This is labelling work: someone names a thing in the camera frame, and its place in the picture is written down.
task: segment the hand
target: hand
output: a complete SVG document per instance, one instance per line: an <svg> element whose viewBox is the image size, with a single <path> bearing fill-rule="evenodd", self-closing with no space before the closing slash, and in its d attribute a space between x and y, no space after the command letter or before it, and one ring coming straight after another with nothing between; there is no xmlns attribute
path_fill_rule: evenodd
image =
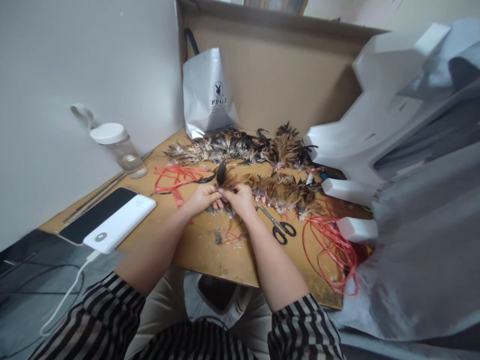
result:
<svg viewBox="0 0 480 360"><path fill-rule="evenodd" d="M211 204L215 209L223 208L224 205L220 200L221 195L211 184L201 184L195 189L190 198L183 204L181 209L188 211L191 216L201 213Z"/></svg>
<svg viewBox="0 0 480 360"><path fill-rule="evenodd" d="M222 199L228 201L244 221L252 216L257 216L250 186L237 184L235 186L236 193L224 189L218 191Z"/></svg>

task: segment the black phone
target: black phone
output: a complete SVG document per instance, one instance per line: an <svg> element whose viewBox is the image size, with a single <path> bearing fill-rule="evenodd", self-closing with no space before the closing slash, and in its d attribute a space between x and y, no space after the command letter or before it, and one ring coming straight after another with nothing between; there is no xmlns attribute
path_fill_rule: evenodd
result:
<svg viewBox="0 0 480 360"><path fill-rule="evenodd" d="M137 195L135 191L119 187L78 219L68 224L58 235L74 244L82 244L88 234Z"/></svg>

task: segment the leg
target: leg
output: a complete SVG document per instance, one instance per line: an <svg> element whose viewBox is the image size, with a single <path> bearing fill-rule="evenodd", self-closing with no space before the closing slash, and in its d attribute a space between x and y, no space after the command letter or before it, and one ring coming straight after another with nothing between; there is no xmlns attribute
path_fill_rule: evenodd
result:
<svg viewBox="0 0 480 360"><path fill-rule="evenodd" d="M245 313L229 332L244 342L254 355L270 359L267 335L272 331L272 312L260 289L253 289Z"/></svg>
<svg viewBox="0 0 480 360"><path fill-rule="evenodd" d="M125 359L130 359L160 331L189 319L185 310L185 273L185 270L171 265L148 295L140 315L140 326L126 351Z"/></svg>

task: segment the striped sleeve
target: striped sleeve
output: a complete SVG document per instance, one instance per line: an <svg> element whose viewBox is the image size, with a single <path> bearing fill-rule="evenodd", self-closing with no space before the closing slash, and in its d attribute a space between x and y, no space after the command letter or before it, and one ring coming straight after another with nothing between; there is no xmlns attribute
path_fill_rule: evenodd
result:
<svg viewBox="0 0 480 360"><path fill-rule="evenodd" d="M112 272L86 289L83 300L30 359L122 360L144 304L145 298Z"/></svg>
<svg viewBox="0 0 480 360"><path fill-rule="evenodd" d="M272 359L344 359L339 332L312 294L275 312L271 320Z"/></svg>

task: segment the plastic bag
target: plastic bag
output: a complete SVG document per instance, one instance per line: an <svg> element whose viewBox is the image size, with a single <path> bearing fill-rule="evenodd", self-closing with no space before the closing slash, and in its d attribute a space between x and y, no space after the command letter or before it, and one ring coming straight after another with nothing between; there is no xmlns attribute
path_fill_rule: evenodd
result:
<svg viewBox="0 0 480 360"><path fill-rule="evenodd" d="M183 114L191 139L239 127L231 89L225 79L219 48L199 53L192 32L186 29L196 56L183 64Z"/></svg>

